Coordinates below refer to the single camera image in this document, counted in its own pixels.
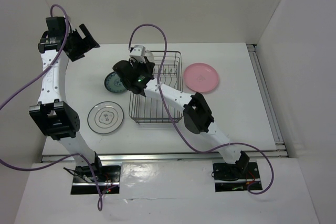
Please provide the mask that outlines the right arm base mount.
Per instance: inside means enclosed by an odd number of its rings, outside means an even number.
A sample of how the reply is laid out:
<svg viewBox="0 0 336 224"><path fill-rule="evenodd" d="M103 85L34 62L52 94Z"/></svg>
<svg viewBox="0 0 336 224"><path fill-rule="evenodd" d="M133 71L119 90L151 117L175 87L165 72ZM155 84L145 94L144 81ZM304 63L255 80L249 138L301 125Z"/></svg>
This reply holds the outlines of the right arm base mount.
<svg viewBox="0 0 336 224"><path fill-rule="evenodd" d="M213 163L211 176L214 179L215 191L251 191L262 190L257 162L249 162L246 171L240 174L234 171L234 166L226 163Z"/></svg>

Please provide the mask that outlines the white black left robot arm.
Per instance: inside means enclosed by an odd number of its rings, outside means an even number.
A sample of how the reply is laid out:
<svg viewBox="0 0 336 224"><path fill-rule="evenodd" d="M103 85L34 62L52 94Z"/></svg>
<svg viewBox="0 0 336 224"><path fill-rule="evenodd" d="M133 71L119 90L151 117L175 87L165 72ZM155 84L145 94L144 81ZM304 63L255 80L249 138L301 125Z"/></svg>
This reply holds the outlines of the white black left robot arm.
<svg viewBox="0 0 336 224"><path fill-rule="evenodd" d="M97 153L79 132L78 113L66 101L65 75L70 61L83 58L85 53L100 45L84 24L79 26L84 37L77 30L71 30L64 17L47 17L46 24L48 29L38 44L45 74L37 105L30 106L29 115L43 135L74 155L75 175L96 182L103 177L104 169Z"/></svg>

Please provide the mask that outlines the clear glass plate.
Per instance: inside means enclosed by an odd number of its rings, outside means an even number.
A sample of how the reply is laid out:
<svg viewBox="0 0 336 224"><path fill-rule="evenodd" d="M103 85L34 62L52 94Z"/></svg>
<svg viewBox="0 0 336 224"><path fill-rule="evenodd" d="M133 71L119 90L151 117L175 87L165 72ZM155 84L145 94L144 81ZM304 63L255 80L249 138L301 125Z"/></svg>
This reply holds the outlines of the clear glass plate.
<svg viewBox="0 0 336 224"><path fill-rule="evenodd" d="M155 62L154 55L153 55L153 53L151 51L146 50L145 51L145 57L147 58L148 62L152 62L152 63Z"/></svg>

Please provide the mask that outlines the white plate with dark rim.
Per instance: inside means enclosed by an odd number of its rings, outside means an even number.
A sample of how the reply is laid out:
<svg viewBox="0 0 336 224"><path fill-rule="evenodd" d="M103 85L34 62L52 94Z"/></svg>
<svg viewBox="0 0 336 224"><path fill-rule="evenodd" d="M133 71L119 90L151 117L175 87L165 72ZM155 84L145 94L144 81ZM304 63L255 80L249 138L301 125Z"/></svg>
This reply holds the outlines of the white plate with dark rim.
<svg viewBox="0 0 336 224"><path fill-rule="evenodd" d="M89 128L97 134L110 134L116 131L124 121L122 107L112 101L96 104L88 113Z"/></svg>

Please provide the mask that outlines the blue green patterned plate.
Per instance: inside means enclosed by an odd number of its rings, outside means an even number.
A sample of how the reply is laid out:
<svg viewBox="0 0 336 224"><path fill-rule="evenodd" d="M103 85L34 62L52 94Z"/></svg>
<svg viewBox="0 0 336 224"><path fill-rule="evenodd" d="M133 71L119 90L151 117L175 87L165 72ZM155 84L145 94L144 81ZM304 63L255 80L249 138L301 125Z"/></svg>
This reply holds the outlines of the blue green patterned plate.
<svg viewBox="0 0 336 224"><path fill-rule="evenodd" d="M123 93L127 90L122 84L121 79L117 73L114 71L105 77L104 86L109 92L112 93Z"/></svg>

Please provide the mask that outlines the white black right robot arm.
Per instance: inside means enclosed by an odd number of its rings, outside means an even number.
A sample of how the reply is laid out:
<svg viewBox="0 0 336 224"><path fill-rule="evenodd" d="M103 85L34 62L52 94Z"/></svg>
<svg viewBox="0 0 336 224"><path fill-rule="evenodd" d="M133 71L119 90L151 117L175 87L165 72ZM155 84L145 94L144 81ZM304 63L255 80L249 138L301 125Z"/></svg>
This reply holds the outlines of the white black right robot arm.
<svg viewBox="0 0 336 224"><path fill-rule="evenodd" d="M220 130L204 96L198 92L190 94L167 86L161 82L163 65L160 64L157 77L153 74L154 67L155 64L147 59L138 61L132 58L117 62L112 69L127 90L146 98L161 100L176 130L178 128L169 108L183 113L186 129L196 135L202 135L213 146L209 151L218 151L223 160L230 164L230 174L235 178L242 177L247 172L249 157Z"/></svg>

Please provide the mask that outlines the pink plastic plate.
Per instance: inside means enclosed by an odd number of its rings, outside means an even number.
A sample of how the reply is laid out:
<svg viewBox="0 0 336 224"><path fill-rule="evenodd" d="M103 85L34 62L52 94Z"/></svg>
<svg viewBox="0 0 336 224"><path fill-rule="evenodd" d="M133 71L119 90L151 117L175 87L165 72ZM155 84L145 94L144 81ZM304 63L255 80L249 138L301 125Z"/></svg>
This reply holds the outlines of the pink plastic plate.
<svg viewBox="0 0 336 224"><path fill-rule="evenodd" d="M193 63L185 68L183 81L189 89L200 93L207 93L218 86L219 75L217 71L208 64Z"/></svg>

